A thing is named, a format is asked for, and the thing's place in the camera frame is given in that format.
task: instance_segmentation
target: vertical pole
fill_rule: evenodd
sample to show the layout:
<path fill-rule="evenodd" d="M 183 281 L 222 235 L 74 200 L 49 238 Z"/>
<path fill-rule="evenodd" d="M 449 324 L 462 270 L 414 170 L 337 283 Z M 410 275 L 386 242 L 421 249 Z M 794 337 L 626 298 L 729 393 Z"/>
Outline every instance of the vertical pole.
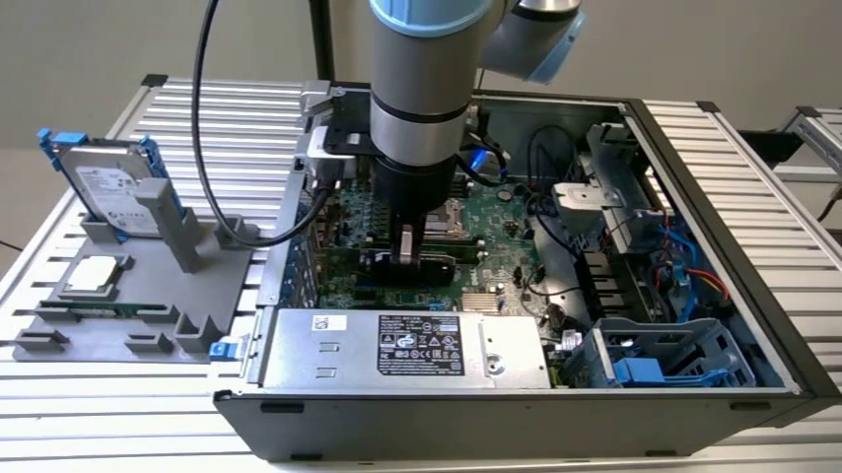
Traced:
<path fill-rule="evenodd" d="M 330 26 L 330 0 L 311 1 L 311 27 L 319 79 L 335 81 L 333 64 L 333 32 Z"/>

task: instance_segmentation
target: hard drive label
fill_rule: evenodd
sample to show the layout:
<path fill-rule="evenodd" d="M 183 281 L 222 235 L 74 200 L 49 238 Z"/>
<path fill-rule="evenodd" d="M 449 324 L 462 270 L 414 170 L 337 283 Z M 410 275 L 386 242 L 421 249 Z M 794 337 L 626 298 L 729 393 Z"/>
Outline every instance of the hard drive label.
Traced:
<path fill-rule="evenodd" d="M 389 376 L 464 376 L 459 317 L 381 315 L 378 371 Z"/>
<path fill-rule="evenodd" d="M 149 209 L 135 199 L 135 178 L 125 170 L 79 166 L 77 174 L 106 220 L 115 228 L 130 235 L 158 231 Z"/>

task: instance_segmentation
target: power supply label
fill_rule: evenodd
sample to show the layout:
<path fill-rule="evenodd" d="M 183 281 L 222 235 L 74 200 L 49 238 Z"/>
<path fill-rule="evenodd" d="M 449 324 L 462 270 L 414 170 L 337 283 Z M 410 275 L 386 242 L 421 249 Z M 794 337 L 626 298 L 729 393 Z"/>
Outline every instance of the power supply label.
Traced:
<path fill-rule="evenodd" d="M 459 317 L 381 315 L 378 371 L 389 376 L 464 376 Z"/>

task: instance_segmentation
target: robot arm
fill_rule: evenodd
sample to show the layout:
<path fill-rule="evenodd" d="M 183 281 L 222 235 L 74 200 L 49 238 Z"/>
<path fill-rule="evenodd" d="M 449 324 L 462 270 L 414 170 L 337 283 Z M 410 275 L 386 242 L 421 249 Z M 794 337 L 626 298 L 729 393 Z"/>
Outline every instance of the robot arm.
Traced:
<path fill-rule="evenodd" d="M 418 263 L 426 213 L 450 192 L 478 67 L 549 82 L 581 0 L 370 0 L 374 191 L 393 210 L 393 261 Z"/>

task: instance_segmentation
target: motherboard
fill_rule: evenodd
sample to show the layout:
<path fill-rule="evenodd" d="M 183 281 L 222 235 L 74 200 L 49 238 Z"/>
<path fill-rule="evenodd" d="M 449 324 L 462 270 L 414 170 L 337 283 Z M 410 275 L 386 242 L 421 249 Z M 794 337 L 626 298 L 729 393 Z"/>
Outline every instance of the motherboard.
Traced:
<path fill-rule="evenodd" d="M 545 312 L 545 298 L 524 285 L 540 259 L 518 184 L 472 184 L 454 182 L 451 198 L 427 215 L 422 252 L 457 261 L 453 281 L 439 287 L 387 287 L 367 277 L 361 257 L 373 248 L 389 251 L 389 211 L 367 182 L 346 186 L 322 232 L 321 308 Z"/>

